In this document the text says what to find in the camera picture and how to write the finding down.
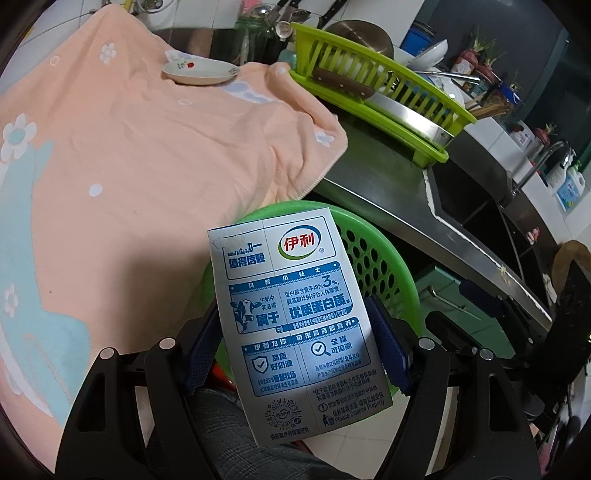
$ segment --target milk carton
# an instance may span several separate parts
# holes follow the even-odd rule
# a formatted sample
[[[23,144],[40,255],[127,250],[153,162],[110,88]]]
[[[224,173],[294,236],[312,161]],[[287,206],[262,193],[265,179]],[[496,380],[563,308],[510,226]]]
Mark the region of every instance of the milk carton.
[[[209,231],[217,303],[257,445],[329,432],[392,405],[328,208]]]

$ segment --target pink towel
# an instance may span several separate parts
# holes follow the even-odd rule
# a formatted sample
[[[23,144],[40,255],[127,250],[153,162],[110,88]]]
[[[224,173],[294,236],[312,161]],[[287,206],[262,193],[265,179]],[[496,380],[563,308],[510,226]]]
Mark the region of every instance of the pink towel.
[[[0,402],[50,469],[98,352],[194,312],[207,230],[303,197],[346,149],[286,64],[181,86],[170,50],[112,5],[2,98]]]

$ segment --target gray plaid pants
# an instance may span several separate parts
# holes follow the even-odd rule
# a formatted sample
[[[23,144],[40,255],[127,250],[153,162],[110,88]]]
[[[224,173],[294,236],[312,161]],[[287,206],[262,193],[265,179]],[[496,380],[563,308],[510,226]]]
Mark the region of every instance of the gray plaid pants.
[[[257,447],[235,395],[202,388],[187,402],[207,456],[222,480],[355,480],[291,443]],[[166,478],[156,431],[148,454],[152,466]]]

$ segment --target green dish rack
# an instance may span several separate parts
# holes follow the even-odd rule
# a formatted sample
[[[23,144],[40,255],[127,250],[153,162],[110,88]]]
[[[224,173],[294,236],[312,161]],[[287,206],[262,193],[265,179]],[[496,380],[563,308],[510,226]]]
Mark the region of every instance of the green dish rack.
[[[298,23],[295,31],[296,67],[292,78],[323,100],[365,120],[414,150],[421,168],[449,159],[440,150],[395,120],[364,104],[363,99],[320,85],[312,79],[315,69],[328,70],[381,92],[411,108],[454,137],[476,118],[426,79],[363,45]]]

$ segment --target green plastic basket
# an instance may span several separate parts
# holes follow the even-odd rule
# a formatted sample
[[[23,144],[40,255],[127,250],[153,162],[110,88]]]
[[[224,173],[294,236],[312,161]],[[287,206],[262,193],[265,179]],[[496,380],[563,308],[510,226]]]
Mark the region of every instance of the green plastic basket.
[[[418,293],[408,267],[392,243],[377,228],[354,213],[324,203],[299,200],[269,205],[246,215],[238,223],[324,207],[330,208],[363,297],[376,293],[392,316],[406,320],[420,335]],[[200,295],[202,306],[207,307],[214,296],[213,270],[210,263],[203,274]],[[217,351],[216,360],[224,373],[233,379],[223,341]],[[392,393],[397,391],[397,388],[390,387]]]
[[[423,140],[403,125],[364,104],[363,99],[338,92],[312,80],[320,68],[355,80],[411,108],[456,136],[476,118],[444,92],[408,68],[363,45],[318,28],[297,23],[293,79],[314,95],[365,120],[415,151],[413,161],[421,168],[446,162],[445,150]]]

